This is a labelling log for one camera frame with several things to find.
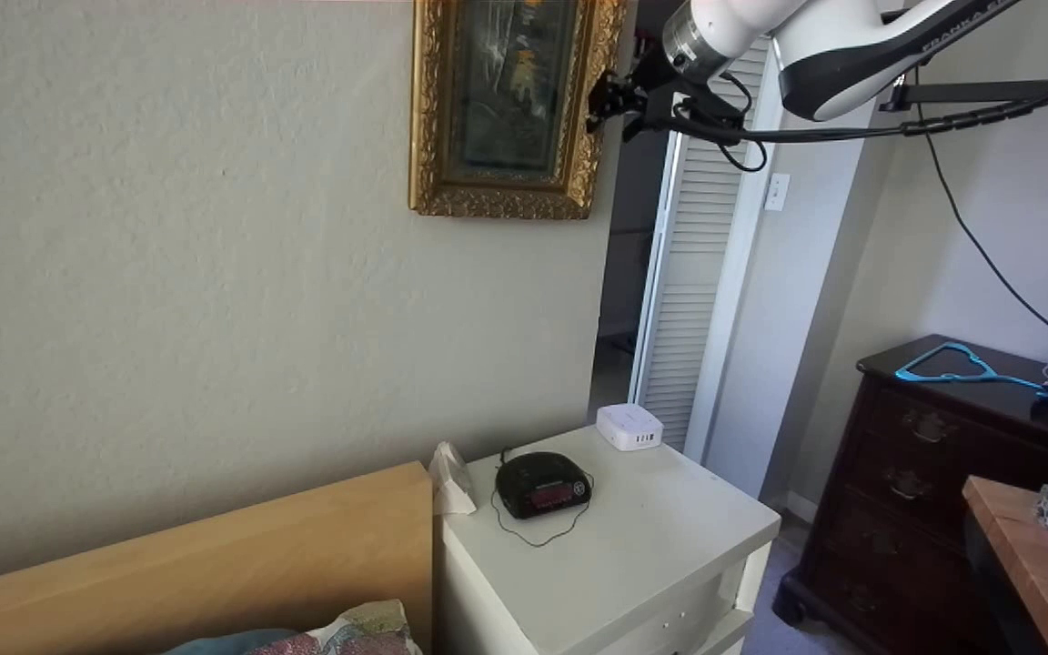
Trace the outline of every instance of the painting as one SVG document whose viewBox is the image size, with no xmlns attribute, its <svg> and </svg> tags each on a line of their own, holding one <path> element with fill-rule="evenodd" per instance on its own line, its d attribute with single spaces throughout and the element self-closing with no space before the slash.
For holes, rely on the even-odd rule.
<svg viewBox="0 0 1048 655">
<path fill-rule="evenodd" d="M 585 218 L 585 93 L 617 33 L 621 0 L 416 0 L 411 207 Z"/>
</svg>

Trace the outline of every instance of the floor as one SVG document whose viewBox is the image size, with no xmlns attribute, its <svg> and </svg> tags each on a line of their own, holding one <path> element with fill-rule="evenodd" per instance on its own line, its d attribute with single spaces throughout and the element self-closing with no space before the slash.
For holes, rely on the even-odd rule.
<svg viewBox="0 0 1048 655">
<path fill-rule="evenodd" d="M 809 524 L 784 518 L 784 530 L 774 535 L 763 590 L 755 607 L 755 623 L 744 643 L 744 655 L 859 655 L 838 630 L 827 623 L 787 626 L 774 611 L 779 578 L 799 562 L 809 543 Z"/>
</svg>

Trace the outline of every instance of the gold picture frame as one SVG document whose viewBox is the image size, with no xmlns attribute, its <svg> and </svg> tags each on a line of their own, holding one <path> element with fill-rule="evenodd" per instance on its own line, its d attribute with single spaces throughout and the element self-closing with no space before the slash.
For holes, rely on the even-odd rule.
<svg viewBox="0 0 1048 655">
<path fill-rule="evenodd" d="M 585 218 L 625 0 L 416 0 L 411 213 Z"/>
</svg>

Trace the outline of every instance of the white nightstand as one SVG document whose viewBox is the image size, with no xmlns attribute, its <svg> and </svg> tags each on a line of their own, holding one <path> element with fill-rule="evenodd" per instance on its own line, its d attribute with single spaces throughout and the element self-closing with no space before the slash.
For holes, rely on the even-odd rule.
<svg viewBox="0 0 1048 655">
<path fill-rule="evenodd" d="M 500 459 L 470 461 L 482 510 L 443 518 L 448 655 L 744 647 L 779 530 L 769 506 L 671 449 L 615 453 L 593 425 L 514 454 L 525 453 L 567 454 L 585 471 L 593 504 L 585 512 L 514 522 L 495 500 Z M 558 530 L 567 535 L 542 550 L 525 543 Z"/>
</svg>

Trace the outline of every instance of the wooden desk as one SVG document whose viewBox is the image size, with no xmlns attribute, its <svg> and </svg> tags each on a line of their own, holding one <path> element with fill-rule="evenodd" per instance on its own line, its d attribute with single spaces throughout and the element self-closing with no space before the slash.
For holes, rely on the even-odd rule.
<svg viewBox="0 0 1048 655">
<path fill-rule="evenodd" d="M 1037 490 L 967 476 L 962 495 L 1048 643 L 1048 527 L 1037 518 Z"/>
</svg>

